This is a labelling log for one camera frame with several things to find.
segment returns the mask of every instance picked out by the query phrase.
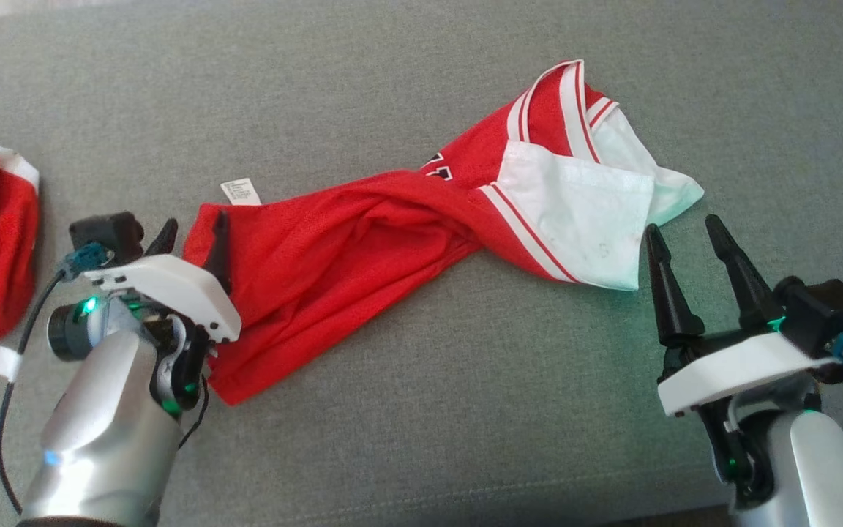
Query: gray couch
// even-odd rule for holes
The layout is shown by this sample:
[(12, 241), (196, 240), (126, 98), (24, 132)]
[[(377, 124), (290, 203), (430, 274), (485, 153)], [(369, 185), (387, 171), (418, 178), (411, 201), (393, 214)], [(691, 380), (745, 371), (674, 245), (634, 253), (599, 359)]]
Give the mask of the gray couch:
[[(568, 58), (705, 187), (664, 233), (709, 328), (736, 306), (705, 214), (770, 281), (843, 279), (843, 2), (302, 0), (0, 20), (0, 144), (42, 176), (38, 280), (88, 214), (131, 210), (154, 233), (224, 203), (225, 180), (276, 201), (418, 167)], [(475, 254), (248, 403), (215, 398), (162, 525), (594, 524), (720, 504), (700, 423), (660, 410), (648, 286), (545, 283)], [(40, 324), (7, 426), (16, 487), (73, 370)], [(843, 386), (825, 406), (843, 424)]]

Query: white trim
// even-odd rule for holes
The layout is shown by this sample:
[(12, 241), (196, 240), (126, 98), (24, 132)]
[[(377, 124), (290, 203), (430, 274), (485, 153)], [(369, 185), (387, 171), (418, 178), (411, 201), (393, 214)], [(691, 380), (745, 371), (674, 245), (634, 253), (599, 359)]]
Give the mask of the white trim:
[(588, 145), (588, 149), (590, 149), (591, 160), (596, 163), (600, 163), (600, 159), (596, 154), (594, 140), (591, 137), (591, 126), (590, 121), (588, 120), (588, 113), (585, 111), (585, 108), (588, 107), (588, 103), (585, 100), (585, 68), (583, 66), (585, 66), (585, 64), (578, 64), (577, 84), (581, 87), (575, 88), (575, 91), (578, 93), (578, 111), (581, 111), (583, 129), (585, 129), (585, 143)]
[(609, 116), (616, 107), (619, 106), (619, 103), (612, 99), (607, 99), (606, 97), (600, 97), (598, 101), (594, 103), (588, 109), (588, 127), (590, 127), (591, 131), (597, 130), (600, 127), (600, 124)]
[(555, 66), (549, 67), (548, 70), (545, 70), (545, 73), (539, 75), (535, 83), (532, 83), (532, 87), (525, 93), (525, 102), (522, 103), (522, 121), (519, 123), (522, 130), (522, 141), (524, 141), (524, 143), (529, 143), (529, 104), (532, 103), (532, 94), (535, 93), (536, 86), (541, 83), (542, 79), (548, 77), (552, 71), (558, 70), (559, 67), (568, 67), (573, 66), (573, 64), (581, 63), (583, 63), (583, 60), (576, 59), (569, 60), (568, 62), (563, 62), (561, 64), (555, 64)]
[(574, 283), (574, 280), (569, 279), (569, 277), (566, 277), (565, 274), (561, 272), (561, 269), (559, 269), (558, 266), (555, 265), (555, 262), (552, 261), (548, 254), (545, 253), (542, 246), (539, 246), (539, 243), (532, 237), (532, 234), (529, 233), (525, 225), (522, 224), (522, 221), (519, 221), (519, 217), (516, 217), (516, 213), (514, 213), (511, 208), (509, 208), (509, 205), (506, 204), (506, 201), (499, 196), (499, 192), (494, 188), (494, 186), (495, 183), (485, 184), (483, 187), (480, 187), (479, 190), (481, 190), (483, 195), (490, 200), (490, 203), (492, 203), (492, 206), (496, 208), (496, 211), (501, 214), (503, 220), (506, 221), (506, 224), (508, 224), (513, 233), (516, 234), (516, 237), (519, 238), (519, 243), (525, 247), (525, 250), (528, 251), (530, 256), (532, 256), (532, 259), (535, 260), (536, 263), (539, 264), (539, 266), (553, 279), (563, 281), (563, 283)]
[(31, 186), (34, 187), (34, 193), (37, 194), (40, 174), (35, 167), (31, 166), (31, 163), (24, 160), (24, 157), (20, 156), (16, 151), (0, 146), (0, 170), (11, 173), (13, 176), (20, 177), (31, 183)]
[(561, 115), (565, 119), (565, 135), (568, 137), (568, 146), (571, 147), (572, 157), (593, 161), (594, 157), (591, 156), (591, 151), (588, 148), (588, 140), (585, 139), (585, 127), (581, 124), (581, 116), (579, 114), (581, 107), (579, 106), (580, 99), (576, 87), (577, 81), (578, 67), (568, 67), (565, 73), (562, 74), (560, 83), (558, 83), (558, 99), (561, 103)]
[(593, 119), (599, 113), (599, 111), (603, 110), (604, 106), (607, 106), (607, 103), (609, 102), (610, 100), (606, 97), (600, 97), (598, 101), (596, 101), (594, 104), (591, 105), (591, 107), (588, 108), (588, 117)]
[(525, 100), (525, 92), (519, 96), (516, 102), (509, 108), (509, 115), (506, 116), (506, 136), (511, 141), (521, 141), (519, 137), (519, 110), (522, 110), (522, 101)]

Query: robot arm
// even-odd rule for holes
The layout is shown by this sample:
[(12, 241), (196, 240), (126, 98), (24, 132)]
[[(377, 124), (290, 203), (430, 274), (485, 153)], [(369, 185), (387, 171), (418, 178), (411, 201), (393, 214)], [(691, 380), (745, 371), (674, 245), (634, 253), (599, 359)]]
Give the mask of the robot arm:
[(646, 230), (663, 410), (702, 420), (735, 524), (843, 527), (843, 431), (817, 392), (843, 383), (843, 283), (789, 277), (771, 291), (722, 221), (705, 223), (741, 311), (715, 334), (689, 309), (659, 228)]
[(70, 227), (75, 249), (99, 244), (110, 266), (84, 273), (102, 296), (50, 317), (51, 349), (83, 364), (44, 427), (21, 527), (157, 524), (184, 436), (181, 414), (198, 402), (204, 359), (240, 334), (225, 290), (228, 257), (215, 254), (228, 252), (225, 221), (208, 269), (163, 253), (173, 246), (173, 220), (145, 256), (131, 214)]

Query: printed number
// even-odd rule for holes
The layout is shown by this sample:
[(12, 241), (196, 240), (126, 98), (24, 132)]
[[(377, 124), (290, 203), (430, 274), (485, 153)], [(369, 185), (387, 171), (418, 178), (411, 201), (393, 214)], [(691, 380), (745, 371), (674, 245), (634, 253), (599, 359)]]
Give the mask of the printed number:
[[(438, 152), (437, 154), (435, 154), (434, 157), (432, 157), (432, 159), (428, 160), (428, 163), (425, 163), (421, 166), (424, 168), (424, 167), (434, 163), (435, 161), (443, 161), (443, 160), (444, 160), (444, 156), (442, 156), (442, 154), (440, 152)], [(451, 181), (452, 179), (454, 179), (454, 174), (451, 173), (451, 167), (446, 166), (446, 165), (441, 166), (441, 167), (437, 167), (437, 168), (435, 168), (435, 170), (429, 171), (429, 173), (426, 173), (425, 176), (438, 176), (438, 177), (441, 177), (441, 179), (445, 180), (445, 181)]]
[(425, 176), (438, 176), (445, 181), (451, 181), (454, 179), (454, 174), (451, 173), (451, 167), (438, 167), (438, 169), (426, 173)]

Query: cable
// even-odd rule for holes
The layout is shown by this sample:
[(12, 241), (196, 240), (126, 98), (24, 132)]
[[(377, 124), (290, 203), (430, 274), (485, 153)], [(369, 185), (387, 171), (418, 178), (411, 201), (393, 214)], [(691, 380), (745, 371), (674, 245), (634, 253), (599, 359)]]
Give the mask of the cable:
[(201, 375), (201, 386), (203, 386), (203, 403), (201, 403), (201, 412), (197, 414), (197, 421), (194, 421), (194, 424), (188, 428), (187, 433), (185, 433), (184, 437), (181, 438), (181, 443), (178, 443), (178, 450), (181, 450), (181, 447), (187, 443), (187, 438), (189, 438), (191, 434), (197, 431), (197, 428), (201, 426), (203, 415), (207, 413), (207, 404), (210, 403), (210, 390), (207, 388), (207, 377), (204, 377), (203, 375)]
[[(44, 307), (44, 301), (48, 299), (51, 291), (54, 291), (54, 288), (57, 287), (57, 284), (63, 279), (64, 271), (58, 271), (57, 274), (54, 275), (53, 279), (50, 279), (47, 287), (44, 287), (44, 291), (41, 293), (41, 296), (37, 297), (37, 302), (34, 303), (33, 308), (31, 308), (31, 315), (29, 315), (28, 321), (24, 324), (24, 330), (21, 331), (21, 339), (19, 340), (18, 349), (16, 350), (16, 353), (19, 354), (19, 356), (23, 356), (24, 349), (28, 347), (28, 340), (31, 338), (31, 330), (34, 328), (34, 321), (36, 321), (37, 316), (41, 314), (41, 308)], [(21, 504), (18, 501), (18, 497), (15, 496), (15, 491), (11, 486), (9, 476), (6, 474), (6, 463), (4, 463), (2, 457), (2, 437), (4, 435), (4, 430), (6, 430), (6, 416), (9, 414), (9, 404), (11, 403), (11, 394), (14, 389), (14, 381), (6, 384), (6, 392), (2, 396), (2, 407), (0, 408), (0, 481), (2, 482), (2, 487), (6, 490), (6, 494), (9, 495), (9, 501), (11, 501), (16, 514), (20, 515)]]

